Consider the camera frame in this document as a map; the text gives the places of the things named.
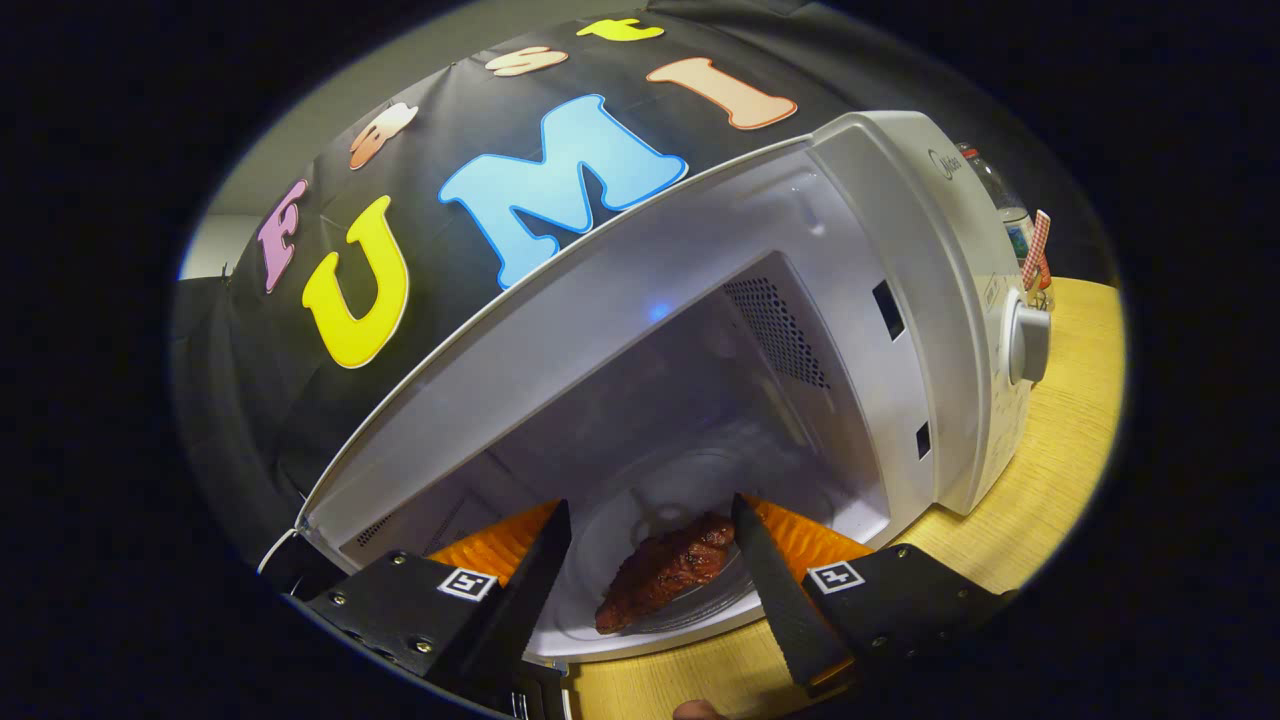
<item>blue letter m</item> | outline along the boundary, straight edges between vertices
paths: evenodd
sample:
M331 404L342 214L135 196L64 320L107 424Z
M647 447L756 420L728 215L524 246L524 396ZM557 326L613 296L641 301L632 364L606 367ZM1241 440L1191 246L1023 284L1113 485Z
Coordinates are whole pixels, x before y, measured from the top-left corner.
M543 161L480 155L440 188L440 202L457 200L471 213L502 261L498 284L511 287L559 250L538 237L516 210L567 231L591 229L582 168L600 178L600 204L625 210L682 178L689 164L662 155L604 110L604 97L584 95L543 115Z

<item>wooden table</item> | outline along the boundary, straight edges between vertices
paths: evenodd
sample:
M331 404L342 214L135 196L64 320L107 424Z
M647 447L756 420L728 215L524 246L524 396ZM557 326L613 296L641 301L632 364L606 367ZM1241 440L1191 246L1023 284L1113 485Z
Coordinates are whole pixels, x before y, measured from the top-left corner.
M1124 393L1124 322L1115 288L1053 278L1044 379L1009 468L968 516L934 505L893 542L910 542L1000 593L1023 585L1075 524L1111 451ZM571 666L580 720L664 720L709 700L740 717L777 717L809 701L791 684L765 620L643 657Z

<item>yellow letter u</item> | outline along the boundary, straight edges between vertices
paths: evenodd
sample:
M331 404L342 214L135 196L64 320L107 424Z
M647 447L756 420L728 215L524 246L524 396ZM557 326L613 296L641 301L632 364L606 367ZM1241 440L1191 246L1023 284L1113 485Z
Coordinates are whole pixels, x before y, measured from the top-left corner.
M302 306L311 310L329 355L343 368L367 364L387 345L404 315L408 268L387 224L389 196L374 200L347 231L347 242L358 242L378 281L378 297L364 318L356 319L338 287L338 254L330 252L311 273L302 290Z

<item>microwave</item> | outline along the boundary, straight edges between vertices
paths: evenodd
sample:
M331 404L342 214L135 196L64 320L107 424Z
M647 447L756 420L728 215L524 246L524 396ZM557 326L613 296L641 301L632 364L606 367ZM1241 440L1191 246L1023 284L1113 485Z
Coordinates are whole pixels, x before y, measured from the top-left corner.
M744 154L593 228L507 287L364 420L292 532L346 573L568 501L526 656L589 661L763 616L717 582L621 634L594 612L646 537L735 492L887 544L968 514L1048 356L991 197L925 115L864 111Z

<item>foam letter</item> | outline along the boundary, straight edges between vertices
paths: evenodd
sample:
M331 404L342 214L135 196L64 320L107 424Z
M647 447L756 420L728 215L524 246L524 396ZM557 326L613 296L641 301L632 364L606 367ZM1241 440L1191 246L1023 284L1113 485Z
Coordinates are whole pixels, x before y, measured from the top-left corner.
M257 241L262 243L262 260L266 261L266 292L275 288L275 282L280 279L284 268L293 259L293 246L284 243L284 236L293 234L298 229L298 208L293 204L307 191L307 181L300 179L293 183L284 200L275 206L257 231Z
M646 27L644 29L631 27L637 22L640 20L635 18L627 18L625 20L595 20L594 23L577 31L577 33L599 35L604 40L628 42L632 40L649 40L650 37L658 37L663 32L667 32L660 27Z
M347 242L358 242L378 281L378 297L364 318L351 316L338 287L338 254L330 252L311 273L302 290L302 306L311 310L329 355L343 368L360 368L387 345L408 300L408 268L392 229L387 206L392 199L374 200L347 231Z
M495 70L498 77L515 77L543 68L549 68L568 59L568 53L552 50L550 47L525 47L508 53L502 58L494 58L484 64L484 69Z
M649 82L673 82L692 90L728 111L728 124L737 129L771 126L796 111L786 97L765 95L712 67L707 58L686 58L645 76Z
M689 170L662 155L604 110L604 97L584 95L543 117L543 161L480 155L440 187L440 202L458 201L502 261L498 284L511 287L559 250L554 237L538 237L516 217L529 213L567 231L591 229L591 205L582 168L604 184L600 204L625 210L673 184Z
M383 143L404 129L404 126L416 114L417 108L410 108L403 102L397 102L379 113L351 142L351 169L358 170L365 167L365 163L383 149Z

